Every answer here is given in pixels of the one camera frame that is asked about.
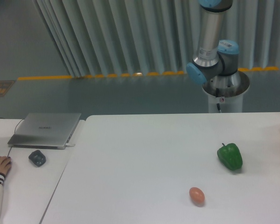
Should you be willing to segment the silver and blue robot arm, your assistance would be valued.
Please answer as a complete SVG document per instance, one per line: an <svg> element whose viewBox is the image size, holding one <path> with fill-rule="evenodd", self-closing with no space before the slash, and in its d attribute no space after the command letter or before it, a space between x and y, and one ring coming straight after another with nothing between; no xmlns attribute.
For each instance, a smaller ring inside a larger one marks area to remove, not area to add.
<svg viewBox="0 0 280 224"><path fill-rule="evenodd" d="M197 50L186 66L189 77L204 84L215 76L229 76L238 70L238 45L219 44L224 15L232 7L232 0L200 0L202 23Z"/></svg>

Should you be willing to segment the person's hand on mouse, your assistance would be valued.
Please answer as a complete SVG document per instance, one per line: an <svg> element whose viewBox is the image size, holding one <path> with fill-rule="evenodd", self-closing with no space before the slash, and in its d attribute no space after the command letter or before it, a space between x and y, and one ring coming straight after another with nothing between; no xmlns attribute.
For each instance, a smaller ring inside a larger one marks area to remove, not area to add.
<svg viewBox="0 0 280 224"><path fill-rule="evenodd" d="M0 174L6 176L12 166L12 159L8 156L0 156Z"/></svg>

